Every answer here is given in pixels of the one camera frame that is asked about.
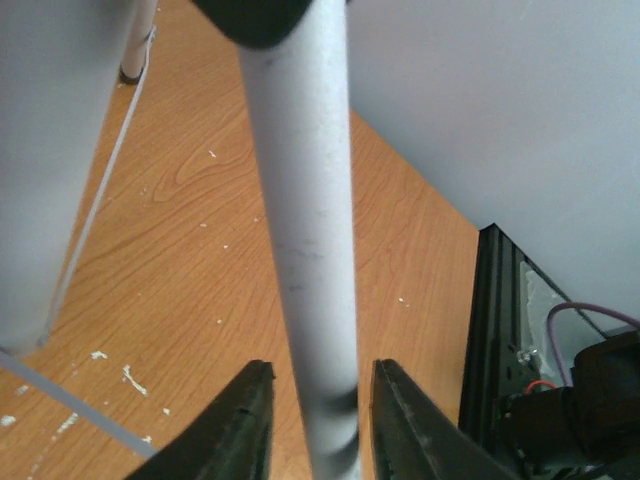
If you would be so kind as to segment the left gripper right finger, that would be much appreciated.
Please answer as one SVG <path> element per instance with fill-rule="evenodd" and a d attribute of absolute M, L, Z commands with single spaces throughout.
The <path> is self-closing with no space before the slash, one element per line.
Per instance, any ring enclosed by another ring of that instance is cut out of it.
<path fill-rule="evenodd" d="M 370 420 L 378 479 L 515 477 L 464 435 L 393 359 L 373 363 Z"/>

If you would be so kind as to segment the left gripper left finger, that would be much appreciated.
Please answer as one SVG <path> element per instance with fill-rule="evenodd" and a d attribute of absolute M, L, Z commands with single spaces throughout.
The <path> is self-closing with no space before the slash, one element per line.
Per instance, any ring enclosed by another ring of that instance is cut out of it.
<path fill-rule="evenodd" d="M 128 478 L 267 479 L 274 379 L 270 362 L 249 361 L 180 435 Z"/>

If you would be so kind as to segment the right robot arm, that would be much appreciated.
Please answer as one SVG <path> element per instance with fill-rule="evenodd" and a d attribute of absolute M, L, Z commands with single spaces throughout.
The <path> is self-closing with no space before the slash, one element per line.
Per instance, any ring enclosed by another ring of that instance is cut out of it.
<path fill-rule="evenodd" d="M 639 333 L 585 348 L 571 374 L 571 386 L 507 399 L 505 444 L 535 474 L 592 466 L 595 475 L 637 479 Z"/>

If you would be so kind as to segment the white tripod music stand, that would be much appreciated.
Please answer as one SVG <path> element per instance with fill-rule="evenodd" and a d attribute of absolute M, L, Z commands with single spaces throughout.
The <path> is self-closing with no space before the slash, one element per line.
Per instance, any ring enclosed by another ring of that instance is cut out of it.
<path fill-rule="evenodd" d="M 238 49 L 312 475 L 361 475 L 343 1 L 201 1 Z M 144 458 L 160 450 L 25 366 L 85 237 L 76 213 L 111 97 L 142 87 L 152 1 L 1 5 L 1 365 Z"/>

